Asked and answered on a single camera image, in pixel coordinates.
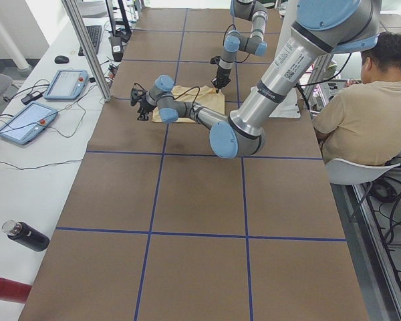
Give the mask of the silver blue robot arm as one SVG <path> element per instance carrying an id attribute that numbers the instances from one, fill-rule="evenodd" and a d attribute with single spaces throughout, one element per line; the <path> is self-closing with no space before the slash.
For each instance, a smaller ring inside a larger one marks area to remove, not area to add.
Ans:
<path id="1" fill-rule="evenodd" d="M 172 95 L 174 81 L 159 76 L 149 90 L 131 91 L 139 120 L 154 109 L 164 123 L 190 118 L 210 130 L 213 152 L 221 158 L 249 156 L 265 144 L 262 123 L 284 101 L 308 67 L 325 54 L 343 54 L 374 47 L 379 33 L 381 1 L 312 1 L 296 3 L 296 17 L 286 44 L 238 110 L 228 116 L 197 102 Z"/>
<path id="2" fill-rule="evenodd" d="M 235 18 L 250 21 L 251 33 L 244 35 L 237 29 L 226 32 L 222 54 L 210 60 L 210 64 L 217 66 L 216 76 L 211 80 L 216 92 L 230 83 L 230 74 L 238 51 L 263 56 L 267 50 L 264 33 L 268 22 L 268 12 L 265 6 L 259 1 L 231 1 L 230 12 Z"/>

